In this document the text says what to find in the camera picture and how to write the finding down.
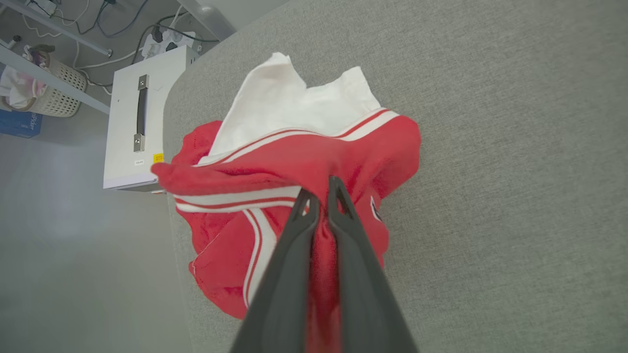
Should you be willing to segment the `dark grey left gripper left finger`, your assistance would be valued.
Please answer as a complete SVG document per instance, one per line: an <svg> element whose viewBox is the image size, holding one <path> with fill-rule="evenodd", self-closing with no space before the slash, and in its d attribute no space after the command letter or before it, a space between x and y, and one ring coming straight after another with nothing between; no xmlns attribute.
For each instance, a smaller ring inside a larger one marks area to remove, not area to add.
<svg viewBox="0 0 628 353"><path fill-rule="evenodd" d="M301 190L234 340L233 353L307 350L311 247L319 220L319 200Z"/></svg>

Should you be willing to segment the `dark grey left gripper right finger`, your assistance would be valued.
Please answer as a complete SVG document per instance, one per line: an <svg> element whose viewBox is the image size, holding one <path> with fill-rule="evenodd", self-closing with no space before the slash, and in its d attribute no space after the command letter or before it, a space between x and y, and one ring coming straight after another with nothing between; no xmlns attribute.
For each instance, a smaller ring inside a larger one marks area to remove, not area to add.
<svg viewBox="0 0 628 353"><path fill-rule="evenodd" d="M328 226L336 238L343 353L416 353L402 316L347 188L329 178Z"/></svg>

